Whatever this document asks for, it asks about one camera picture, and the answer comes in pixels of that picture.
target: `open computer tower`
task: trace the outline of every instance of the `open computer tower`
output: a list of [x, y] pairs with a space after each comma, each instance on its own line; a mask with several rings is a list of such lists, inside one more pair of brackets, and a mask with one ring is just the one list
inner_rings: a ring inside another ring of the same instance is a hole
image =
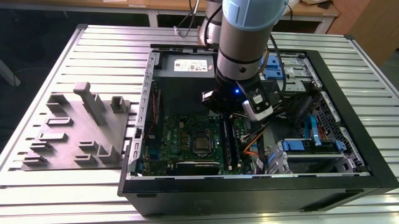
[[281, 51], [259, 75], [282, 113], [245, 149], [257, 124], [201, 102], [218, 52], [153, 45], [119, 185], [145, 216], [329, 210], [399, 186], [319, 52]]

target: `black cable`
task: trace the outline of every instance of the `black cable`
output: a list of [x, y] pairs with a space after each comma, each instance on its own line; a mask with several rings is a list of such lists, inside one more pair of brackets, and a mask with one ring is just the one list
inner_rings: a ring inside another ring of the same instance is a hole
[[222, 6], [217, 9], [217, 11], [214, 12], [214, 14], [211, 15], [211, 17], [210, 17], [210, 19], [209, 19], [209, 21], [207, 21], [206, 32], [205, 32], [205, 44], [206, 44], [206, 46], [209, 46], [209, 40], [207, 40], [207, 38], [209, 38], [209, 28], [210, 28], [210, 24], [211, 24], [213, 19], [214, 19], [215, 16], [217, 16], [217, 14], [221, 12], [221, 10], [222, 10]]
[[[191, 0], [190, 0], [190, 8], [191, 8], [191, 11], [189, 12], [187, 16], [185, 17], [185, 19], [182, 20], [182, 22], [181, 22], [179, 25], [177, 26], [177, 32], [178, 32], [178, 34], [179, 34], [179, 36], [181, 36], [182, 38], [186, 38], [186, 37], [187, 37], [187, 35], [189, 35], [190, 31], [191, 31], [191, 28], [193, 28], [194, 21], [195, 21], [195, 13], [194, 13], [194, 10], [195, 10], [195, 9], [193, 9]], [[191, 15], [193, 17], [191, 17], [191, 21], [190, 21], [190, 25], [189, 25], [189, 30], [187, 30], [186, 34], [182, 35], [182, 34], [181, 34], [181, 31], [179, 31], [179, 28], [181, 28], [181, 25], [183, 24], [183, 22], [186, 21], [186, 19], [190, 17], [190, 15]]]
[[191, 0], [189, 0], [189, 5], [190, 5], [190, 11], [194, 12]]
[[293, 21], [293, 8], [291, 8], [291, 6], [287, 4], [287, 6], [289, 6], [289, 8], [290, 8], [290, 21]]
[[293, 95], [289, 99], [285, 99], [281, 103], [274, 105], [274, 113], [266, 118], [263, 124], [261, 124], [257, 128], [254, 128], [254, 131], [250, 132], [250, 134], [243, 138], [243, 141], [247, 141], [254, 135], [259, 134], [265, 129], [267, 128], [267, 125], [273, 118], [279, 116], [282, 113], [287, 110], [287, 104], [293, 103], [298, 97], [307, 95], [309, 92], [301, 92]]
[[281, 96], [283, 97], [285, 92], [286, 92], [286, 88], [287, 88], [287, 74], [286, 74], [286, 70], [285, 70], [285, 63], [283, 63], [283, 60], [282, 60], [282, 55], [281, 55], [279, 47], [277, 46], [275, 38], [274, 38], [273, 35], [270, 35], [270, 39], [271, 39], [271, 41], [274, 43], [275, 53], [277, 53], [277, 57], [279, 59], [282, 73], [283, 73], [283, 89], [281, 91]]
[[[265, 155], [265, 142], [263, 141], [265, 141], [265, 138], [261, 136], [261, 138], [257, 141], [257, 145], [258, 145], [259, 159], [261, 159], [261, 161], [265, 164], [265, 162], [266, 162], [266, 155]], [[266, 168], [265, 165], [263, 165], [263, 167], [259, 167], [259, 169], [262, 170], [261, 174], [265, 174], [265, 168]]]

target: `wooden table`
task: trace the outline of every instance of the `wooden table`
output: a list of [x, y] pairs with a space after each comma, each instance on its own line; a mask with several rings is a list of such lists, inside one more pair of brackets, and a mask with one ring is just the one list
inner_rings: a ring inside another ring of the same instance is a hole
[[[206, 0], [199, 2], [198, 15], [205, 16]], [[150, 26], [158, 27], [158, 15], [186, 15], [190, 11], [189, 0], [127, 0], [122, 2], [103, 2], [103, 0], [0, 0], [0, 8], [81, 11], [103, 13], [147, 14]], [[317, 21], [317, 34], [326, 34], [335, 17], [341, 12], [334, 6], [322, 9], [317, 5], [298, 4], [293, 8], [294, 21]], [[290, 12], [282, 17], [290, 20]]]

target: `metal worktable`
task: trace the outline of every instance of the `metal worktable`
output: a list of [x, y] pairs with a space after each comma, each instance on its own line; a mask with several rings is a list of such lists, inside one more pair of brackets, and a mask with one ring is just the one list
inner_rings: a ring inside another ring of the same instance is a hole
[[[318, 50], [362, 119], [386, 161], [399, 176], [399, 93], [365, 54], [358, 43], [342, 35], [275, 33], [282, 49]], [[103, 100], [122, 95], [135, 102], [130, 127], [141, 99], [145, 67], [151, 43], [197, 44], [198, 33], [187, 38], [173, 28], [78, 26], [55, 67], [0, 155], [0, 223], [94, 223], [174, 221], [247, 223], [395, 223], [399, 190], [365, 197], [327, 212], [235, 214], [203, 217], [143, 218], [126, 198], [118, 197], [119, 170], [20, 170], [30, 144], [50, 113], [51, 93], [69, 100], [75, 82], [90, 82]]]

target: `table leg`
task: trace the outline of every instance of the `table leg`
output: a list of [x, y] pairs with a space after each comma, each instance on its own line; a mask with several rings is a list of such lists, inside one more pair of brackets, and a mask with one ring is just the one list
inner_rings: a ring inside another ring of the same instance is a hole
[[323, 21], [321, 22], [315, 34], [326, 34], [329, 31], [329, 28], [333, 24], [335, 17], [325, 17]]
[[0, 60], [0, 76], [6, 79], [8, 84], [11, 86], [19, 86], [20, 85], [20, 80], [4, 64], [4, 62]]
[[150, 20], [150, 27], [158, 27], [158, 10], [149, 9], [149, 20]]

